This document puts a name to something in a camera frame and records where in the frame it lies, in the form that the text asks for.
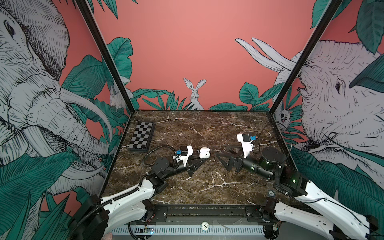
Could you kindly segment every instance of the circular sticker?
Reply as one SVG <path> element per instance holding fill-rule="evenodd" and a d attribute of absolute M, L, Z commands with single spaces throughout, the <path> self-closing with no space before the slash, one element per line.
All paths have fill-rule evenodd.
<path fill-rule="evenodd" d="M 207 231 L 209 229 L 209 223 L 202 222 L 201 223 L 201 228 L 203 229 L 203 231 Z"/>

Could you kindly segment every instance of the brown marble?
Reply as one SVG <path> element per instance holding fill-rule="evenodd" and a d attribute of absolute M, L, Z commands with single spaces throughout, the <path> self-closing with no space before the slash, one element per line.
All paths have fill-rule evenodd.
<path fill-rule="evenodd" d="M 262 204 L 273 182 L 242 170 L 240 173 L 227 172 L 215 153 L 223 152 L 226 145 L 239 145 L 236 134 L 245 131 L 259 135 L 268 123 L 265 113 L 226 112 L 177 112 L 177 111 L 136 111 L 124 139 L 127 145 L 138 121 L 156 123 L 150 149 L 168 144 L 176 150 L 180 146 L 192 145 L 193 149 L 210 148 L 211 157 L 192 177 L 187 172 L 167 180 L 169 186 L 152 198 L 155 204 Z M 261 149 L 273 146 L 279 149 L 276 137 L 269 124 L 260 137 Z M 150 168 L 140 165 L 146 153 L 130 152 L 122 147 L 113 167 L 103 196 L 118 193 L 139 182 L 139 176 Z M 159 156 L 172 156 L 169 149 L 160 149 L 152 154 L 152 162 Z M 276 197 L 285 203 L 294 203 L 283 194 Z"/>

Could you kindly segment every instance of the chessboard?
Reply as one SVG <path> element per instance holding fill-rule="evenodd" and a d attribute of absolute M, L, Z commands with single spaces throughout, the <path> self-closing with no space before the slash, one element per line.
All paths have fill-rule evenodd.
<path fill-rule="evenodd" d="M 154 122 L 138 122 L 128 149 L 131 152 L 148 152 L 154 129 Z"/>

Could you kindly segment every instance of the checkered pattern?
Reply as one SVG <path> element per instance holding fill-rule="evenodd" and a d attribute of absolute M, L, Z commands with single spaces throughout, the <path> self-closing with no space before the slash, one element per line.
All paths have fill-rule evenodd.
<path fill-rule="evenodd" d="M 151 129 L 153 127 L 153 122 L 139 122 L 136 126 L 131 142 L 129 143 L 128 148 L 139 148 L 145 149 L 147 143 L 149 144 L 151 140 L 148 141 Z"/>

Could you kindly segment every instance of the white vented panel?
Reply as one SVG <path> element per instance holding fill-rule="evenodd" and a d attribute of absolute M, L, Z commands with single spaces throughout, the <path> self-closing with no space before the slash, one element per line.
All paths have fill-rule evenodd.
<path fill-rule="evenodd" d="M 140 233 L 144 230 L 144 225 L 131 226 L 136 236 L 150 235 L 150 233 Z M 209 226 L 207 231 L 203 231 L 200 225 L 149 225 L 148 229 L 153 229 L 153 235 L 264 235 L 263 226 L 259 225 L 226 225 Z M 111 231 L 113 235 L 129 235 L 128 226 L 124 225 Z"/>

